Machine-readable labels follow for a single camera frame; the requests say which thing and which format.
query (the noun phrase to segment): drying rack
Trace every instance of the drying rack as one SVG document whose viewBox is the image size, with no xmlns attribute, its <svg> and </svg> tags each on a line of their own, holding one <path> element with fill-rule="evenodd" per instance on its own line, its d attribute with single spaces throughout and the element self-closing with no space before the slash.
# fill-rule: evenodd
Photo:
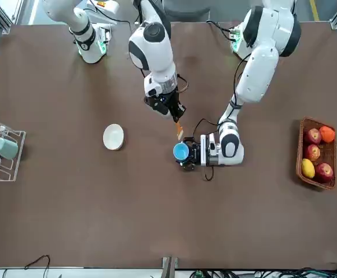
<svg viewBox="0 0 337 278">
<path fill-rule="evenodd" d="M 13 130 L 9 126 L 0 123 L 0 138 L 11 140 L 18 145 L 19 150 L 15 158 L 5 159 L 0 156 L 0 181 L 15 181 L 22 156 L 25 131 Z"/>
</svg>

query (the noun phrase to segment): wicker basket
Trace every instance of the wicker basket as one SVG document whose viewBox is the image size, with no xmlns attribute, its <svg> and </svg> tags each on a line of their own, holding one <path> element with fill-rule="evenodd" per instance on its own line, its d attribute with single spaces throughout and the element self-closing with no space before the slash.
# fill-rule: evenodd
<svg viewBox="0 0 337 278">
<path fill-rule="evenodd" d="M 337 165 L 336 165 L 336 140 L 334 140 L 331 143 L 325 143 L 321 142 L 321 144 L 318 145 L 320 149 L 320 157 L 317 161 L 313 161 L 314 166 L 318 165 L 319 163 L 325 162 L 328 163 L 333 171 L 334 171 L 334 178 L 330 182 L 326 183 L 320 183 L 316 181 L 314 178 L 311 180 L 309 178 L 306 178 L 302 175 L 301 172 L 301 163 L 303 159 L 303 135 L 308 132 L 310 129 L 319 129 L 322 126 L 328 126 L 331 129 L 335 131 L 335 129 L 332 126 L 326 125 L 325 123 L 318 122 L 317 120 L 310 119 L 310 118 L 303 118 L 300 125 L 300 133 L 298 138 L 298 153 L 297 153 L 297 161 L 296 161 L 296 173 L 297 176 L 302 179 L 304 182 L 307 182 L 308 184 L 315 185 L 319 188 L 323 189 L 334 189 L 336 187 L 336 179 L 337 179 Z"/>
</svg>

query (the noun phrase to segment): yellow fruit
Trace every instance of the yellow fruit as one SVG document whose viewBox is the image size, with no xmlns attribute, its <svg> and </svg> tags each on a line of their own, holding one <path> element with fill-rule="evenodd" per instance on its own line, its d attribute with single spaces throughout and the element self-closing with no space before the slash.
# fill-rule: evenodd
<svg viewBox="0 0 337 278">
<path fill-rule="evenodd" d="M 313 162 L 311 162 L 309 159 L 302 159 L 301 170 L 302 174 L 307 178 L 313 178 L 315 176 Z"/>
</svg>

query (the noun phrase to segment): cup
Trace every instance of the cup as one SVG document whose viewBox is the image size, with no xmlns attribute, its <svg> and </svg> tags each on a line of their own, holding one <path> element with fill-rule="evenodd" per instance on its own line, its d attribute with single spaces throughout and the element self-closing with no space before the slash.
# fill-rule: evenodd
<svg viewBox="0 0 337 278">
<path fill-rule="evenodd" d="M 17 153 L 18 153 L 17 143 L 11 140 L 0 138 L 0 155 L 3 158 L 13 159 L 16 157 Z"/>
<path fill-rule="evenodd" d="M 189 147 L 181 142 L 177 143 L 174 147 L 174 157 L 177 161 L 183 162 L 185 159 L 187 159 L 189 156 Z"/>
</svg>

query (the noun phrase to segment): brown table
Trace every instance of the brown table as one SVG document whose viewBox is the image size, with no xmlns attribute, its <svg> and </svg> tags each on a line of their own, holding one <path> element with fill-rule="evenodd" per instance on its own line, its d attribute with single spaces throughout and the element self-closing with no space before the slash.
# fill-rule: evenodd
<svg viewBox="0 0 337 278">
<path fill-rule="evenodd" d="M 17 181 L 0 183 L 0 266 L 50 254 L 53 266 L 158 268 L 174 255 L 182 268 L 335 267 L 337 188 L 301 184 L 295 159 L 304 116 L 337 129 L 337 31 L 302 31 L 266 96 L 240 114 L 244 163 L 205 182 L 200 168 L 175 163 L 173 122 L 143 104 L 126 26 L 96 65 L 76 54 L 66 26 L 13 27 L 0 45 L 0 121 L 27 138 Z M 239 60 L 204 23 L 173 24 L 172 44 L 190 82 L 188 136 L 223 113 Z M 126 133 L 119 152 L 102 144 L 111 123 Z"/>
</svg>

